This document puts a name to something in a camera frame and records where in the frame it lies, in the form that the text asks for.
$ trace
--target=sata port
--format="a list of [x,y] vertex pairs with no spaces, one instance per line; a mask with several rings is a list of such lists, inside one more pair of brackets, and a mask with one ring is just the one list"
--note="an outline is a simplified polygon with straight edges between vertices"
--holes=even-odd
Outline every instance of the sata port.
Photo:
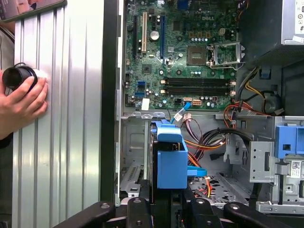
[[192,101],[191,97],[184,97],[184,101]]

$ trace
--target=finger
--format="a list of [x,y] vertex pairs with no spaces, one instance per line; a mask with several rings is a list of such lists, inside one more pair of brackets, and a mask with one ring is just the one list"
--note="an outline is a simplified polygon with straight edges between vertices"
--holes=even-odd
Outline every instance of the finger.
[[33,113],[35,112],[38,108],[40,108],[43,103],[45,102],[45,99],[47,97],[48,93],[48,87],[47,83],[44,84],[44,87],[41,91],[41,93],[38,95],[35,101],[33,101],[27,108],[27,113]]
[[46,84],[45,78],[39,78],[37,84],[31,89],[31,91],[24,96],[20,101],[22,107],[27,108],[31,103],[33,103],[36,98],[39,96]]
[[44,113],[46,113],[47,108],[48,108],[47,105],[48,105],[48,104],[47,104],[47,102],[45,101],[45,102],[43,103],[43,105],[33,113],[32,119],[34,120],[34,119],[36,119],[36,118],[42,116]]
[[0,95],[5,94],[5,85],[3,83],[3,72],[0,70]]
[[18,89],[8,95],[8,99],[12,104],[19,102],[29,91],[34,82],[34,77],[28,77]]

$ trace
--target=blue cable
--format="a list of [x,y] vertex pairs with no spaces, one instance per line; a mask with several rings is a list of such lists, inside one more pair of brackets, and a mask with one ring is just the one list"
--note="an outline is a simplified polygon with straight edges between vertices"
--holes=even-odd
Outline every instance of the blue cable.
[[[185,104],[185,106],[184,106],[182,109],[180,109],[177,113],[182,114],[182,113],[184,113],[185,111],[187,111],[190,107],[191,107],[191,103],[190,103],[190,102],[187,102],[187,103]],[[170,123],[173,124],[174,120],[175,120],[175,119],[174,119],[174,117],[173,117]]]

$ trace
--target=black holder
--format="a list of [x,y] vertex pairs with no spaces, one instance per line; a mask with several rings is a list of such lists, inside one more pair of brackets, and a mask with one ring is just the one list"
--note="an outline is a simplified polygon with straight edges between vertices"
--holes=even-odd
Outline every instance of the black holder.
[[3,83],[4,85],[11,90],[16,90],[19,86],[28,78],[34,77],[34,82],[30,87],[29,91],[37,84],[38,77],[35,71],[27,66],[25,63],[18,63],[13,67],[6,69],[3,72]]

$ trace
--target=dell logo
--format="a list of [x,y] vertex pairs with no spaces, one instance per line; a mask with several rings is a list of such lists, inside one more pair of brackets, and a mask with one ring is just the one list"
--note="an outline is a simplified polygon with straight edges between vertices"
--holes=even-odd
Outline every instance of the dell logo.
[[214,17],[202,17],[202,20],[214,20]]

